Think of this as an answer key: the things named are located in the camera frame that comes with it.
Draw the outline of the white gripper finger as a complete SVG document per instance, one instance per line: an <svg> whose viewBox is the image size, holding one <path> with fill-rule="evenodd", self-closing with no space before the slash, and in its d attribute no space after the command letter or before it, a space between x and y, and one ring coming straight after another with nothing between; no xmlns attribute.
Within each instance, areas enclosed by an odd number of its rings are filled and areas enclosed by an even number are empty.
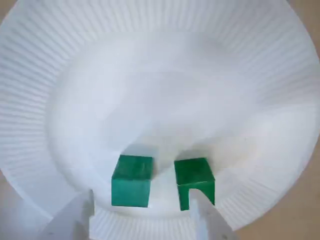
<svg viewBox="0 0 320 240"><path fill-rule="evenodd" d="M238 237L203 192L189 190L189 211L197 240L237 240Z"/></svg>
<svg viewBox="0 0 320 240"><path fill-rule="evenodd" d="M38 240L88 240L90 218L95 215L93 191L75 196L45 226Z"/></svg>

